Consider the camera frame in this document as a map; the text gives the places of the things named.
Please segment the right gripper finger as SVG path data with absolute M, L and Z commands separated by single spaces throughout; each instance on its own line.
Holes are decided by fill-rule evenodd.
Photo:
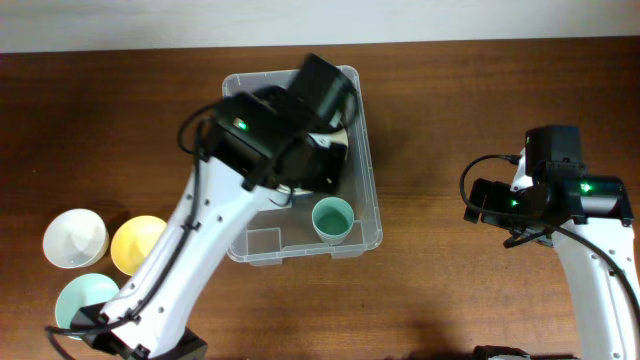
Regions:
M 489 190 L 490 182 L 488 180 L 482 178 L 475 180 L 468 197 L 469 202 L 476 207 L 482 208 Z M 480 216 L 481 213 L 479 211 L 467 206 L 463 218 L 468 222 L 477 224 Z
M 516 229 L 511 229 L 509 231 L 509 237 L 502 243 L 502 245 L 504 248 L 509 249 L 545 237 L 546 232 L 544 230 L 531 232 L 528 230 L 518 231 Z

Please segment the beige bowl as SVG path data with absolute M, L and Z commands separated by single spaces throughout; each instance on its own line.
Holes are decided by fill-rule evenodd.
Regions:
M 331 145 L 344 145 L 349 147 L 348 134 L 345 129 L 330 134 L 310 133 L 311 139 L 320 147 L 329 149 Z M 279 185 L 276 191 L 282 194 L 291 193 L 293 196 L 309 195 L 313 190 L 303 188 L 290 188 L 285 185 Z

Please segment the mint green cup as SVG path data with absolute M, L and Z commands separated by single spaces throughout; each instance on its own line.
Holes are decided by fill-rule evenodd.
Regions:
M 353 229 L 355 213 L 342 198 L 327 197 L 316 203 L 311 214 L 319 238 L 330 246 L 341 244 Z
M 119 290 L 118 285 L 106 275 L 89 273 L 75 278 L 60 292 L 56 301 L 57 326 L 69 328 L 71 320 L 81 307 L 106 302 Z

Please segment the yellow cup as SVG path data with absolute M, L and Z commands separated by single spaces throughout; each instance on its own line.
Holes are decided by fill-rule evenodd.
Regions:
M 110 255 L 116 268 L 133 276 L 166 227 L 161 218 L 142 215 L 126 221 L 111 241 Z

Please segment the cream white cup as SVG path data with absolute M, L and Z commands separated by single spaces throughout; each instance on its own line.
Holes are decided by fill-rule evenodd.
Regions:
M 46 259 L 56 267 L 88 267 L 106 254 L 109 233 L 103 219 L 94 211 L 71 209 L 49 223 L 42 247 Z

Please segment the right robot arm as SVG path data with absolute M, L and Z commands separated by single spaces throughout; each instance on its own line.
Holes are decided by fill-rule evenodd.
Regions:
M 633 214 L 622 182 L 576 172 L 478 179 L 461 198 L 469 222 L 507 230 L 504 247 L 554 249 L 570 288 L 585 359 L 639 356 Z

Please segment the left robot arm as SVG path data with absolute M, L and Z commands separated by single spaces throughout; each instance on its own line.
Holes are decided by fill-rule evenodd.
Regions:
M 278 86 L 195 112 L 192 172 L 165 230 L 119 293 L 80 308 L 66 335 L 125 359 L 203 358 L 187 323 L 228 248 L 276 194 L 336 192 L 358 113 L 352 93 Z

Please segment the clear plastic storage bin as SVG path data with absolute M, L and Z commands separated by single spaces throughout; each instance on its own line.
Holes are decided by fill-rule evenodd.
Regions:
M 376 248 L 383 239 L 379 206 L 371 162 L 364 106 L 346 129 L 348 157 L 343 168 L 339 198 L 354 210 L 355 223 L 346 239 L 330 246 L 317 235 L 311 214 L 321 193 L 293 196 L 276 191 L 260 208 L 252 221 L 241 230 L 227 251 L 232 260 L 255 266 L 280 264 L 286 258 L 329 254 L 332 258 L 357 257 Z

